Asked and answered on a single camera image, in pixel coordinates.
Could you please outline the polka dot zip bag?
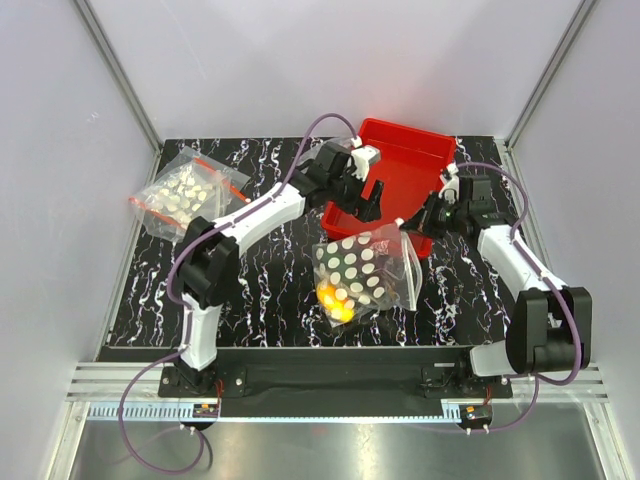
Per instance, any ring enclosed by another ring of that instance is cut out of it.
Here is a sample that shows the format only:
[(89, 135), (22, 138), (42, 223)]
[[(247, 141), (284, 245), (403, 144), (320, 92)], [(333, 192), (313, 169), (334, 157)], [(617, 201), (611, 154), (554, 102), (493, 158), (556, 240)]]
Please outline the polka dot zip bag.
[[(404, 221), (398, 218), (373, 231), (361, 232), (329, 243), (315, 244), (312, 248), (315, 293), (316, 287), (322, 282), (344, 289), (348, 297), (355, 303), (355, 317), (351, 322), (370, 312), (387, 311), (394, 307), (415, 311), (422, 288), (423, 273), (421, 262), (409, 234), (402, 230), (403, 223)], [(402, 240), (407, 273), (407, 292), (404, 295), (388, 295), (383, 288), (377, 288), (374, 291), (367, 288), (366, 274), (371, 271), (372, 264), (366, 264), (365, 261), (373, 257), (373, 252), (368, 249), (368, 246), (374, 240), (382, 238), (400, 238)], [(346, 257), (348, 267), (342, 272), (321, 272), (319, 258), (322, 256), (321, 248), (323, 246), (328, 246), (329, 249), (349, 250), (350, 253)], [(320, 307), (331, 326), (338, 327), (348, 324), (337, 324), (330, 321), (324, 308), (321, 305)]]

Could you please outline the yellow toy mango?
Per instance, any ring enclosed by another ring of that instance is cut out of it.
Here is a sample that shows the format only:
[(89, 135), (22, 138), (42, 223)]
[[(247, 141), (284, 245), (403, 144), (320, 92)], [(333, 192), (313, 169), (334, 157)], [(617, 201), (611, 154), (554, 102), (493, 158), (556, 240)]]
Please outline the yellow toy mango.
[(330, 321), (345, 324), (354, 319), (355, 303), (344, 289), (322, 282), (316, 287), (316, 296)]

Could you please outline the purple toy grapes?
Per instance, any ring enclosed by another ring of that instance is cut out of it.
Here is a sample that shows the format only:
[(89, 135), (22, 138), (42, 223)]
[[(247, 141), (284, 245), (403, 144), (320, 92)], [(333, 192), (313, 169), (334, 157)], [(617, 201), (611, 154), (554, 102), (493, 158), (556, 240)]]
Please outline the purple toy grapes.
[(407, 292), (407, 273), (402, 240), (376, 239), (368, 249), (373, 252), (373, 257), (365, 261), (372, 264), (371, 271), (366, 274), (367, 288), (371, 291), (383, 288), (388, 295), (404, 295)]

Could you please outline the green toy cucumber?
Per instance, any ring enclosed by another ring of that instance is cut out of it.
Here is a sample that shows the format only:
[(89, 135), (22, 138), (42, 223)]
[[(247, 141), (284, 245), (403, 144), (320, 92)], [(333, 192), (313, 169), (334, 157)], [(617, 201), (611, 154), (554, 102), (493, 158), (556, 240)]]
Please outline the green toy cucumber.
[(319, 258), (319, 270), (321, 272), (342, 272), (348, 267), (346, 257), (350, 253), (349, 250), (342, 248), (329, 249), (328, 246), (323, 246), (321, 251), (322, 256)]

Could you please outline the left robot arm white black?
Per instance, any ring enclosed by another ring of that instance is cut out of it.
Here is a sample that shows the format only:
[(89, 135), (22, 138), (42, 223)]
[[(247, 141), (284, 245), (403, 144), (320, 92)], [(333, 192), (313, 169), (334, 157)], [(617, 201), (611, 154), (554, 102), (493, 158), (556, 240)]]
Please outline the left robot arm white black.
[(216, 339), (223, 305), (240, 290), (240, 258), (280, 226), (332, 203), (361, 222), (381, 217), (382, 181), (365, 189), (380, 151), (353, 141), (326, 141), (314, 156), (296, 161), (266, 194), (215, 221), (191, 221), (171, 268), (167, 293), (183, 308), (182, 337), (174, 365), (196, 396), (215, 386)]

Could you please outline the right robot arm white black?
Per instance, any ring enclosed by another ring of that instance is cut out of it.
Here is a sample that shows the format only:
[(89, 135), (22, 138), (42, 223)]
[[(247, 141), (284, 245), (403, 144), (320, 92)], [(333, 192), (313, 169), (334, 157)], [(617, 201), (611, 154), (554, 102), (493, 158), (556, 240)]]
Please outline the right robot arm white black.
[(504, 340), (472, 348), (469, 362), (454, 371), (455, 387), (472, 397), (497, 376), (571, 383), (590, 362), (590, 293), (569, 286), (534, 255), (518, 221), (493, 205), (488, 176), (442, 173), (441, 179), (441, 189), (428, 195), (404, 230), (431, 239), (459, 234), (498, 273), (514, 299)]

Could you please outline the red zipper clear bag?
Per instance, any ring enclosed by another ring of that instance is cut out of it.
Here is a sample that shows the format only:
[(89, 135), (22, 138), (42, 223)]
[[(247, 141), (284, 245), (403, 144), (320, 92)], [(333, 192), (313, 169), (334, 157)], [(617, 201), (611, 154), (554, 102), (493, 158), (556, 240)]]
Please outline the red zipper clear bag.
[(129, 203), (147, 234), (176, 243), (195, 218), (211, 222), (248, 204), (248, 181), (244, 173), (185, 147)]

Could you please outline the red plastic tray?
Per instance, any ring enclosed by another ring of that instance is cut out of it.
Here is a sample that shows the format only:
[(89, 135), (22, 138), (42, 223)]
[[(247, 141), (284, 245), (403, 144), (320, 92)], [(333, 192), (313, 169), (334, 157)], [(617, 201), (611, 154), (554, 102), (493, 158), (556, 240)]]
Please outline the red plastic tray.
[(331, 240), (373, 231), (397, 218), (410, 219), (428, 195), (442, 188), (441, 171), (454, 159), (456, 139), (388, 121), (367, 118), (359, 136), (366, 145), (376, 147), (381, 159), (370, 170), (364, 190), (369, 195), (375, 181), (384, 183), (381, 218), (363, 223), (330, 203), (321, 226)]

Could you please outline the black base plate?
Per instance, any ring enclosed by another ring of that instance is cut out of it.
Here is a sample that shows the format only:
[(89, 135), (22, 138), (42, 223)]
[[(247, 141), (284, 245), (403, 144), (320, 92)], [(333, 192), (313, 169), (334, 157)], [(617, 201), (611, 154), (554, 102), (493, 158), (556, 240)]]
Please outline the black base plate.
[(223, 418), (422, 419), (443, 400), (510, 399), (498, 377), (475, 377), (465, 347), (222, 348), (202, 373), (163, 368), (164, 398), (221, 401)]

